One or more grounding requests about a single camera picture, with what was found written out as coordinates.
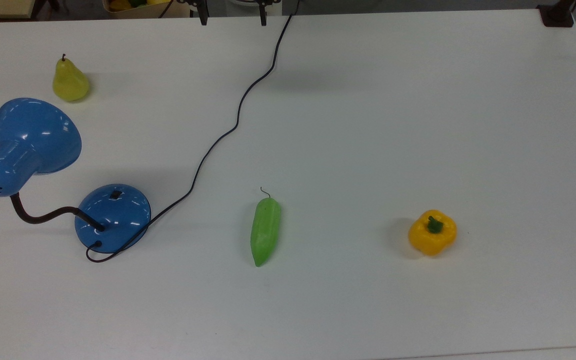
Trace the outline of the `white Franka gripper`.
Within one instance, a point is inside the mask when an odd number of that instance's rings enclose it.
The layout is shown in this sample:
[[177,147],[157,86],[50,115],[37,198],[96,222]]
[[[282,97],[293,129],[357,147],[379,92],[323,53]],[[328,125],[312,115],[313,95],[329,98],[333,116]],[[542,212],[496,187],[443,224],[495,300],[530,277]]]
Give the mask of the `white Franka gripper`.
[[[240,6],[259,6],[260,23],[263,27],[267,25],[268,15],[266,13],[267,6],[273,6],[276,3],[281,3],[281,0],[230,0],[231,3]],[[208,18],[210,18],[210,11],[206,0],[197,0],[197,13],[202,26],[206,26]]]

